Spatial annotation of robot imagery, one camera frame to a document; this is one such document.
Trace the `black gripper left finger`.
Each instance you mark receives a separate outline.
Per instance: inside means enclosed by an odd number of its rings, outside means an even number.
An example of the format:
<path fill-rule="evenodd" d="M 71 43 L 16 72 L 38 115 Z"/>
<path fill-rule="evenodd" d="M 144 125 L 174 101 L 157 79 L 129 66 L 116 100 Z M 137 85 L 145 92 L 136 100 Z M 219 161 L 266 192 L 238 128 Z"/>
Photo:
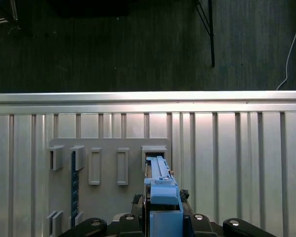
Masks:
<path fill-rule="evenodd" d="M 130 213 L 118 214 L 108 224 L 100 218 L 89 218 L 61 234 L 63 237 L 143 237 L 143 195 L 134 195 Z"/>

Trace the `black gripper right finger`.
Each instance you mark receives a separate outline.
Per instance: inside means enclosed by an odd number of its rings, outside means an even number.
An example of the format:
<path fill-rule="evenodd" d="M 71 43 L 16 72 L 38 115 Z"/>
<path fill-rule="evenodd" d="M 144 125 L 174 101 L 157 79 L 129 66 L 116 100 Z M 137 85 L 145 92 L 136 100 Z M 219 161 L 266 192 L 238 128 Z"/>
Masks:
<path fill-rule="evenodd" d="M 185 237 L 274 237 L 273 234 L 239 218 L 230 218 L 222 225 L 210 221 L 204 214 L 194 213 L 188 190 L 180 190 L 184 210 L 183 236 Z"/>

